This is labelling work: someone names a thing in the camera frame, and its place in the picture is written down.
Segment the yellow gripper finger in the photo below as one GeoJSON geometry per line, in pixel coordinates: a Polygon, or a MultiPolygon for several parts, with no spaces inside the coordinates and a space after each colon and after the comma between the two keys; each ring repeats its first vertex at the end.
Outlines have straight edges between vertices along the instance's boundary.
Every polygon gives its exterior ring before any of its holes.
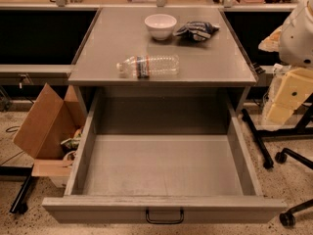
{"type": "Polygon", "coordinates": [[[284,124],[312,93],[312,69],[295,68],[276,75],[264,106],[264,123],[284,124]]]}

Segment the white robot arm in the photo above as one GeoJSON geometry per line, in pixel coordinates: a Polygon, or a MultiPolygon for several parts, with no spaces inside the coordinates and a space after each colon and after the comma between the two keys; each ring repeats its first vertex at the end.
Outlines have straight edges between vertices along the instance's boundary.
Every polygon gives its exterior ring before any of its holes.
{"type": "Polygon", "coordinates": [[[278,52],[291,68],[272,79],[262,112],[262,125],[268,130],[284,125],[313,93],[313,0],[302,0],[286,18],[278,52]]]}

